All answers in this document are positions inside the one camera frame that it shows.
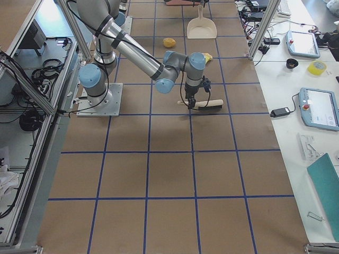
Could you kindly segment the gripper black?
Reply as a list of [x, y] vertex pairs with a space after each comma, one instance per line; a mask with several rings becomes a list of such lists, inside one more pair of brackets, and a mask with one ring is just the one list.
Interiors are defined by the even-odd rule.
[[184, 89], [185, 89], [185, 98], [188, 100], [188, 109], [195, 108], [196, 104], [195, 94], [198, 92], [198, 87], [185, 84]]

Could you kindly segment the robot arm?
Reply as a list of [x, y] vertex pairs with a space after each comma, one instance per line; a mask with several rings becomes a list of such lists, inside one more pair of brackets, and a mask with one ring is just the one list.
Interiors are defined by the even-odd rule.
[[121, 0], [119, 4], [119, 11], [114, 18], [115, 24], [118, 26], [124, 25], [126, 21], [126, 11], [127, 11], [127, 0]]
[[156, 89], [169, 93], [179, 75], [185, 84], [185, 95], [181, 100], [188, 109], [195, 108], [195, 95], [204, 86], [203, 71], [205, 56], [194, 52], [189, 56], [166, 51], [162, 62], [149, 54], [137, 41], [121, 28], [120, 1], [75, 1], [72, 14], [80, 20], [95, 37], [94, 63], [82, 67], [79, 79], [87, 93], [91, 108], [98, 110], [108, 105], [112, 97], [109, 91], [109, 74], [116, 66], [115, 51], [120, 52], [153, 81]]

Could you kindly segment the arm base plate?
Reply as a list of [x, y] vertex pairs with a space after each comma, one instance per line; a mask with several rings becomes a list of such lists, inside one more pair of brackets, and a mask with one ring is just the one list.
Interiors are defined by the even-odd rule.
[[85, 96], [85, 99], [79, 101], [76, 115], [79, 117], [119, 116], [122, 90], [123, 83], [109, 83], [108, 93], [94, 98], [88, 97], [83, 88], [82, 96]]
[[132, 16], [127, 16], [125, 19], [125, 22], [121, 25], [121, 28], [127, 33], [131, 33], [131, 28], [132, 28]]

